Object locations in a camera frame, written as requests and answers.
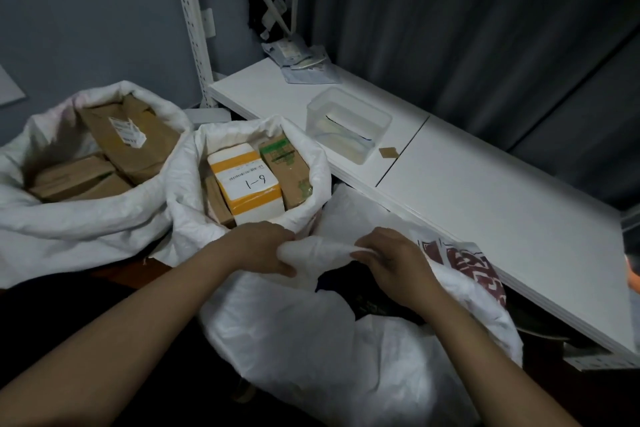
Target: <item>hand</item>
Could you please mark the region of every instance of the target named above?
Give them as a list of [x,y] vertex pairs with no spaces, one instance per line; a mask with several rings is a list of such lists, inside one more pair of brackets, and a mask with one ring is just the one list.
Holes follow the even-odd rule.
[[279,273],[286,277],[295,277],[296,269],[284,264],[276,257],[278,246],[292,241],[292,231],[268,221],[244,223],[228,232],[208,246],[216,248],[218,255],[229,258],[231,269],[256,273]]
[[355,245],[381,255],[351,253],[352,258],[369,267],[380,289],[400,305],[418,312],[425,300],[444,291],[418,245],[396,230],[378,227]]

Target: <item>blue-gray wall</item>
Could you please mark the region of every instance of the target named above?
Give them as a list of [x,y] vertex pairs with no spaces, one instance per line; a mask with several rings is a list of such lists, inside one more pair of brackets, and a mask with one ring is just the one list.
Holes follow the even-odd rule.
[[[262,58],[246,0],[201,4],[216,23],[215,71]],[[29,115],[84,88],[131,80],[181,107],[201,99],[179,0],[0,0],[0,64],[27,94],[0,107],[0,144]]]

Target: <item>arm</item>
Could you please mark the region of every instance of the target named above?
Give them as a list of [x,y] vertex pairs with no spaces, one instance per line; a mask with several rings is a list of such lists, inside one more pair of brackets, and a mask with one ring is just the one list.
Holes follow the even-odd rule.
[[0,424],[110,424],[178,333],[237,269],[294,276],[293,233],[249,223],[206,245],[79,330],[0,391]]
[[400,233],[376,228],[356,242],[376,250],[352,257],[369,266],[394,301],[422,316],[433,328],[488,427],[579,424],[513,363],[433,275],[415,243]]

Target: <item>forearm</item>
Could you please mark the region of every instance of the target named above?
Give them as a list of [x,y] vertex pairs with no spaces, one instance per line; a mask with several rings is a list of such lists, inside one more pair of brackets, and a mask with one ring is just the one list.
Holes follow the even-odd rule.
[[417,308],[431,325],[488,427],[577,426],[442,287]]
[[232,270],[224,250],[206,252],[133,293],[9,383],[0,391],[0,423],[112,422]]

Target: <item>yellow and white box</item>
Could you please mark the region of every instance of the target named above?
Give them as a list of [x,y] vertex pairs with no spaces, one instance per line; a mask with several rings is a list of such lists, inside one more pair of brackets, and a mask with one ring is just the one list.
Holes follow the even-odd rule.
[[276,176],[249,144],[214,152],[207,162],[237,225],[270,220],[284,213]]

